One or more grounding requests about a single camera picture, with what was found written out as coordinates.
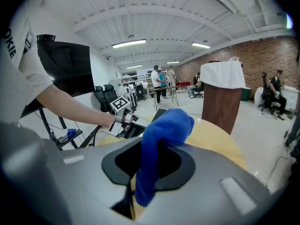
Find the person sitting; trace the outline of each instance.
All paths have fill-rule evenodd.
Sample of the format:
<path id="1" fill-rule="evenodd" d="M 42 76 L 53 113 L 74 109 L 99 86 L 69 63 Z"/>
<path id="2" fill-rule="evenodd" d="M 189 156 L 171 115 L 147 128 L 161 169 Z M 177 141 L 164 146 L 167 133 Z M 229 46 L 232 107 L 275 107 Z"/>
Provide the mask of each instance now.
<path id="1" fill-rule="evenodd" d="M 285 112 L 286 98 L 281 95 L 281 83 L 280 77 L 282 75 L 283 70 L 279 69 L 276 72 L 276 75 L 271 78 L 269 82 L 270 92 L 271 92 L 271 101 L 280 104 L 279 113 L 277 113 L 278 117 L 281 120 L 282 114 Z"/>
<path id="2" fill-rule="evenodd" d="M 198 80 L 197 80 L 196 85 L 192 85 L 188 88 L 188 95 L 190 98 L 194 98 L 194 90 L 195 89 L 200 90 L 200 87 L 201 87 L 200 73 L 197 73 L 197 77 L 198 77 Z"/>
<path id="3" fill-rule="evenodd" d="M 166 81 L 165 76 L 164 76 L 164 74 L 162 73 L 161 70 L 158 71 L 158 74 L 159 74 L 159 79 L 160 79 L 161 81 L 164 81 L 164 82 L 161 83 L 161 87 L 163 88 L 163 87 L 165 87 L 165 81 Z M 161 92 L 161 94 L 163 95 L 163 98 L 164 98 L 164 99 L 167 99 L 167 98 L 168 98 L 167 95 L 166 95 L 166 93 L 167 93 L 167 89 L 164 89 L 164 90 L 162 90 L 162 92 Z"/>

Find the floor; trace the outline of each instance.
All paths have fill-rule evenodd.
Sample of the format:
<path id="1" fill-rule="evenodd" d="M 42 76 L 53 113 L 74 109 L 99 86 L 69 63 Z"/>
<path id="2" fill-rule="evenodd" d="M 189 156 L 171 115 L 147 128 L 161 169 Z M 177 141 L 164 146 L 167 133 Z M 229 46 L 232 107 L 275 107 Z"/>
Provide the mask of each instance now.
<path id="1" fill-rule="evenodd" d="M 173 104 L 171 99 L 161 99 L 158 108 L 181 108 L 192 116 L 201 118 L 203 98 L 189 98 L 186 90 L 179 91 L 177 97 L 179 106 Z M 139 101 L 135 113 L 141 117 L 154 116 L 156 110 L 153 107 L 153 99 Z M 284 121 L 276 120 L 267 111 L 263 112 L 263 115 L 261 113 L 261 110 L 252 101 L 241 101 L 231 136 L 245 157 L 248 171 L 264 185 L 269 180 L 267 185 L 270 192 L 273 193 L 287 183 L 290 167 L 294 163 L 294 158 L 290 156 L 288 159 L 280 158 L 270 177 L 277 158 L 279 156 L 287 157 L 288 153 L 283 144 L 283 137 L 291 126 L 292 120 L 285 115 Z M 100 133 L 96 138 L 96 144 L 97 140 L 102 138 Z"/>

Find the brick wall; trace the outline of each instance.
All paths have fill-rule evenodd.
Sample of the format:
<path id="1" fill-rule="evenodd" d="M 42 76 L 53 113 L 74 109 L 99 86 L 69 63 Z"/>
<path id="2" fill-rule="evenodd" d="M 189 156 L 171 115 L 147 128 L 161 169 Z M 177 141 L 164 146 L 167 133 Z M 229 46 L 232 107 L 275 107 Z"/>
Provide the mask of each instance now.
<path id="1" fill-rule="evenodd" d="M 277 69 L 283 69 L 281 81 L 286 85 L 299 89 L 300 79 L 298 62 L 296 61 L 299 43 L 294 37 L 266 38 L 249 41 L 214 51 L 191 60 L 185 64 L 175 66 L 177 79 L 190 81 L 200 71 L 201 65 L 209 60 L 228 61 L 231 57 L 240 57 L 246 86 L 251 88 L 250 98 L 258 87 L 263 86 L 261 73 L 266 72 L 267 78 L 272 77 Z"/>

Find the blue towel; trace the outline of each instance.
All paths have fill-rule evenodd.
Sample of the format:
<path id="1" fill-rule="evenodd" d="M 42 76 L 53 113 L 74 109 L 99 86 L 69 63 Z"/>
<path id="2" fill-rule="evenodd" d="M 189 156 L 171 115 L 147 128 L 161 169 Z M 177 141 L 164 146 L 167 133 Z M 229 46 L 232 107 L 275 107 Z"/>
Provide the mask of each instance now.
<path id="1" fill-rule="evenodd" d="M 185 142 L 193 126 L 194 120 L 182 109 L 169 109 L 147 126 L 142 136 L 141 167 L 136 173 L 135 198 L 139 205 L 146 207 L 154 196 L 158 180 L 157 142 L 161 138 Z"/>

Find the wooden table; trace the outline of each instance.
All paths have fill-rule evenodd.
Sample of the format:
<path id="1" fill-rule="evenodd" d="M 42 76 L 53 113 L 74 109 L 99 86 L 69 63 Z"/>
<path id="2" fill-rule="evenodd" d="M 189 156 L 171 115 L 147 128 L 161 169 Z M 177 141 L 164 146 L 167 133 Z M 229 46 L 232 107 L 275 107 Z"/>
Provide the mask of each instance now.
<path id="1" fill-rule="evenodd" d="M 145 119 L 152 121 L 153 117 L 147 117 Z M 195 121 L 195 125 L 191 135 L 186 140 L 186 144 L 222 154 L 247 171 L 247 164 L 244 156 L 232 137 L 230 137 L 224 130 L 208 121 L 200 118 L 193 119 Z M 122 139 L 123 138 L 117 138 L 107 134 L 106 137 L 98 144 L 98 146 L 115 143 L 121 141 Z M 131 180 L 130 184 L 131 189 L 135 190 L 135 176 Z M 136 202 L 135 196 L 133 197 L 133 207 L 135 210 L 136 219 L 139 218 L 146 209 Z"/>
<path id="2" fill-rule="evenodd" d="M 151 89 L 151 91 L 153 91 L 153 106 L 155 107 L 156 111 L 158 110 L 158 101 L 157 101 L 157 91 L 162 91 L 162 90 L 169 90 L 169 94 L 170 94 L 170 98 L 172 100 L 172 102 L 174 103 L 174 101 L 177 103 L 177 105 L 179 106 L 178 103 L 178 99 L 177 99 L 177 95 L 176 95 L 176 88 L 178 86 L 172 86 L 172 87 L 162 87 L 162 88 L 154 88 Z"/>

